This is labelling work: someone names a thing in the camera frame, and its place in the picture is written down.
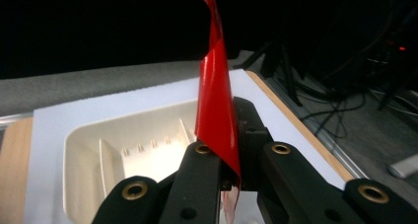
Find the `red fabric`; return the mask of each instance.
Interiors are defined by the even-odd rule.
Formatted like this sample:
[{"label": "red fabric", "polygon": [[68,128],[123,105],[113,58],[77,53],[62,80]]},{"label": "red fabric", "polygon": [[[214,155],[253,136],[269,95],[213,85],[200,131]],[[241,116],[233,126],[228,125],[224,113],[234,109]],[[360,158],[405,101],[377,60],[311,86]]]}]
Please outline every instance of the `red fabric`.
[{"label": "red fabric", "polygon": [[232,101],[222,24],[215,0],[211,12],[209,53],[200,64],[196,136],[241,176],[237,122]]}]

